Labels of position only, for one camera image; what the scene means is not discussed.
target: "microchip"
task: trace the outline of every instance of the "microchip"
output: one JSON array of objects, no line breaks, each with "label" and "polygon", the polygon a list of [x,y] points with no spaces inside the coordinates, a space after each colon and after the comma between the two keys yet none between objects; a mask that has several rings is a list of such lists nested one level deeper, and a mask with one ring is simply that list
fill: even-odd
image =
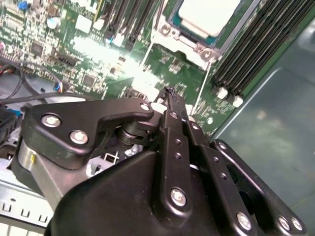
[{"label": "microchip", "polygon": [[122,61],[122,62],[125,62],[125,61],[126,61],[126,59],[123,58],[123,57],[119,57],[118,60],[120,60],[120,61]]},{"label": "microchip", "polygon": [[31,44],[30,52],[33,53],[35,56],[41,57],[41,55],[43,54],[43,51],[44,51],[44,47],[40,45],[39,43],[33,42]]},{"label": "microchip", "polygon": [[82,84],[88,87],[92,87],[94,84],[94,78],[91,77],[90,75],[85,75],[82,81]]},{"label": "microchip", "polygon": [[58,8],[54,5],[49,5],[47,12],[48,12],[48,16],[57,16]]}]

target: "ram slot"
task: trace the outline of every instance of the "ram slot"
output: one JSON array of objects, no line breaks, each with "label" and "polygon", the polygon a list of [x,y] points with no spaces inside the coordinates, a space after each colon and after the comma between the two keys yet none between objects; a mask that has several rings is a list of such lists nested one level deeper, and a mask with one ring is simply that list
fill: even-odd
[{"label": "ram slot", "polygon": [[126,13],[128,3],[129,3],[128,0],[122,0],[121,1],[117,14],[115,15],[113,21],[109,24],[109,26],[105,32],[104,37],[106,39],[110,40],[118,32],[118,30],[122,24],[122,20],[124,18],[124,15]]},{"label": "ram slot", "polygon": [[140,17],[139,22],[137,23],[137,25],[135,26],[134,30],[131,32],[130,36],[128,37],[127,43],[126,43],[126,49],[131,51],[134,44],[137,41],[137,38],[139,37],[139,34],[148,18],[148,15],[152,9],[152,6],[154,5],[154,3],[156,2],[156,0],[148,0],[146,7]]},{"label": "ram slot", "polygon": [[103,19],[104,19],[104,27],[107,27],[108,23],[110,22],[110,19],[112,15],[114,14],[115,7],[117,5],[117,0],[111,1],[109,6],[105,6],[103,10]]},{"label": "ram slot", "polygon": [[271,40],[271,35],[273,35],[275,31],[278,31],[277,27],[279,22],[281,19],[285,18],[285,14],[287,11],[289,11],[290,6],[295,5],[294,2],[296,1],[291,0],[278,4],[277,8],[275,9],[275,14],[270,14],[267,17],[266,23],[259,28],[255,37],[252,38],[246,49],[242,52],[244,57],[237,61],[233,71],[229,71],[229,73],[225,75],[227,78],[226,84],[230,88],[234,88],[236,84],[238,84],[238,82],[243,79],[236,77],[236,75],[238,75],[238,73],[242,73],[242,70],[248,71],[248,66],[250,65],[251,61],[257,59],[253,57],[253,54],[263,47],[263,43],[265,41]]},{"label": "ram slot", "polygon": [[140,5],[141,5],[142,0],[136,0],[135,3],[132,6],[132,9],[130,11],[130,14],[128,16],[128,19],[124,22],[123,26],[121,27],[120,33],[123,35],[128,35],[134,21],[136,19],[137,13],[139,11]]},{"label": "ram slot", "polygon": [[264,52],[264,60],[259,60],[257,64],[253,65],[247,75],[245,75],[246,80],[235,88],[236,92],[242,93],[246,89],[259,70],[265,65],[266,61],[268,61],[274,52],[286,41],[286,39],[290,36],[291,31],[298,26],[301,20],[309,12],[309,9],[314,7],[314,5],[315,1],[308,1],[306,5],[300,7],[299,12],[288,21],[289,24],[286,24],[283,27],[280,37],[278,37],[277,40],[271,44],[271,47]]},{"label": "ram slot", "polygon": [[258,27],[265,21],[265,16],[278,5],[279,1],[281,0],[267,1],[266,4],[263,6],[263,8],[258,12],[258,15],[254,18],[253,22],[250,24],[248,29],[244,32],[239,42],[234,46],[231,52],[228,55],[226,55],[221,66],[218,68],[215,74],[215,79],[217,81],[223,82],[224,80],[223,73],[231,69],[231,65],[234,64],[234,62],[236,61],[237,55],[239,55],[240,51],[245,48],[245,46],[248,43],[249,38],[252,37],[252,35],[258,29]]}]

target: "metal screw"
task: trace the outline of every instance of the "metal screw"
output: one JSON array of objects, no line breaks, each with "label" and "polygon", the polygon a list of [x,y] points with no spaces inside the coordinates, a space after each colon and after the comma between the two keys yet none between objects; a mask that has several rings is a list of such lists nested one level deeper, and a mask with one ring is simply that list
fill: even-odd
[{"label": "metal screw", "polygon": [[145,110],[145,111],[150,110],[150,107],[148,106],[148,104],[145,104],[145,103],[141,103],[141,104],[140,104],[140,107],[141,107],[143,110]]},{"label": "metal screw", "polygon": [[41,122],[51,128],[55,128],[61,124],[60,119],[54,115],[46,115],[41,119]]},{"label": "metal screw", "polygon": [[219,146],[220,146],[222,149],[226,149],[226,146],[225,146],[223,143],[219,143]]},{"label": "metal screw", "polygon": [[282,216],[279,217],[279,221],[280,221],[280,224],[282,225],[282,227],[285,229],[285,230],[290,230],[290,226],[289,226],[289,223],[287,222],[286,219],[284,219]]},{"label": "metal screw", "polygon": [[300,222],[292,217],[292,223],[294,225],[295,228],[297,228],[298,230],[303,230],[302,225],[300,224]]},{"label": "metal screw", "polygon": [[179,207],[183,207],[186,205],[186,196],[185,194],[179,190],[178,188],[173,188],[171,191],[171,198],[173,202]]},{"label": "metal screw", "polygon": [[177,116],[177,114],[175,113],[175,112],[171,112],[171,117],[173,117],[174,119],[177,119],[178,118],[178,116]]},{"label": "metal screw", "polygon": [[199,127],[198,127],[198,125],[197,125],[197,124],[195,124],[195,123],[191,123],[191,125],[192,125],[192,127],[193,127],[194,129],[199,129]]},{"label": "metal screw", "polygon": [[72,131],[70,139],[76,144],[86,144],[89,140],[88,135],[81,130]]},{"label": "metal screw", "polygon": [[241,212],[236,215],[238,222],[245,230],[251,230],[252,224],[250,220]]}]

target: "black cable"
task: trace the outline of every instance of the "black cable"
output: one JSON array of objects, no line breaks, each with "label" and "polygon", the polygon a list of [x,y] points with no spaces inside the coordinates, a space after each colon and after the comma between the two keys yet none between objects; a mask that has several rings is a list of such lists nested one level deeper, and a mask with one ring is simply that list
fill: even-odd
[{"label": "black cable", "polygon": [[13,103],[30,102],[30,101],[34,101],[34,100],[49,98],[49,97],[78,97],[78,98],[86,99],[88,101],[96,100],[95,98],[93,98],[89,95],[81,95],[81,94],[71,93],[71,92],[65,92],[65,93],[48,92],[48,93],[43,93],[40,95],[29,96],[29,97],[2,99],[2,100],[0,100],[0,103],[3,105],[6,105],[6,104],[13,104]]},{"label": "black cable", "polygon": [[159,6],[159,8],[158,8],[157,21],[156,21],[156,24],[154,25],[154,29],[155,29],[155,30],[158,29],[158,23],[159,23],[159,20],[160,20],[160,18],[161,18],[162,12],[163,12],[164,2],[165,2],[165,0],[161,0],[160,6]]},{"label": "black cable", "polygon": [[18,82],[17,86],[14,88],[13,92],[8,97],[6,97],[5,99],[12,98],[14,95],[16,95],[18,93],[18,91],[20,90],[20,88],[22,87],[22,84],[23,84],[24,74],[23,74],[21,68],[16,67],[15,65],[9,63],[9,64],[4,64],[3,66],[1,66],[1,71],[9,68],[10,66],[13,66],[15,69],[18,70],[18,72],[19,72],[19,75],[18,75],[19,82]]}]

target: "electronic component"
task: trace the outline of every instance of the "electronic component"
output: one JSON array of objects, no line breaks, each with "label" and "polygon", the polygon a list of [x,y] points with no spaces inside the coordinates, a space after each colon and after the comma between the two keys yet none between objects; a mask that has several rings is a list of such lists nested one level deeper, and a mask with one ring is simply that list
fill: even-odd
[{"label": "electronic component", "polygon": [[140,20],[135,25],[134,29],[130,33],[130,36],[128,37],[127,43],[125,48],[129,51],[133,49],[134,44],[136,43],[136,40],[143,29],[143,26],[148,18],[149,12],[151,11],[151,8],[153,7],[153,4],[156,2],[156,0],[148,0],[143,13],[141,14]]},{"label": "electronic component", "polygon": [[26,11],[29,8],[29,4],[27,1],[22,1],[18,3],[18,9],[21,11]]},{"label": "electronic component", "polygon": [[48,10],[47,10],[47,14],[50,17],[57,16],[58,15],[58,8],[57,8],[57,6],[52,5],[52,4],[49,5]]},{"label": "electronic component", "polygon": [[151,40],[173,52],[183,52],[187,60],[206,70],[226,51],[258,3],[248,7],[240,0],[174,1],[171,14],[161,16]]},{"label": "electronic component", "polygon": [[89,33],[92,26],[92,21],[82,15],[78,16],[75,28],[84,32]]},{"label": "electronic component", "polygon": [[0,107],[0,145],[3,144],[10,134],[21,124],[22,116],[16,115],[5,107]]},{"label": "electronic component", "polygon": [[33,53],[35,56],[41,57],[41,55],[43,54],[43,51],[44,51],[44,47],[40,45],[39,43],[34,41],[31,44],[30,52]]},{"label": "electronic component", "polygon": [[71,67],[76,66],[78,63],[78,60],[76,58],[69,56],[69,55],[66,55],[66,54],[58,54],[57,59],[60,62],[66,64],[68,66],[71,66]]},{"label": "electronic component", "polygon": [[28,0],[27,2],[32,7],[40,7],[42,5],[42,0]]},{"label": "electronic component", "polygon": [[5,50],[5,44],[3,42],[0,42],[0,52]]},{"label": "electronic component", "polygon": [[125,98],[138,97],[138,98],[142,98],[148,101],[148,97],[145,94],[135,90],[132,87],[126,88],[126,90],[124,91],[123,97]]},{"label": "electronic component", "polygon": [[90,75],[85,75],[82,80],[82,84],[87,87],[92,87],[95,79]]},{"label": "electronic component", "polygon": [[240,0],[184,0],[178,15],[181,25],[202,38],[217,37]]},{"label": "electronic component", "polygon": [[118,29],[124,19],[123,16],[127,10],[128,3],[129,1],[127,0],[121,1],[118,12],[115,14],[113,21],[110,23],[104,34],[106,39],[110,40],[112,37],[116,36],[116,33],[118,32]]},{"label": "electronic component", "polygon": [[17,32],[21,32],[23,30],[23,22],[15,18],[7,18],[5,21],[5,26]]},{"label": "electronic component", "polygon": [[57,30],[61,25],[61,21],[58,17],[48,18],[46,23],[47,23],[47,27],[52,30]]}]

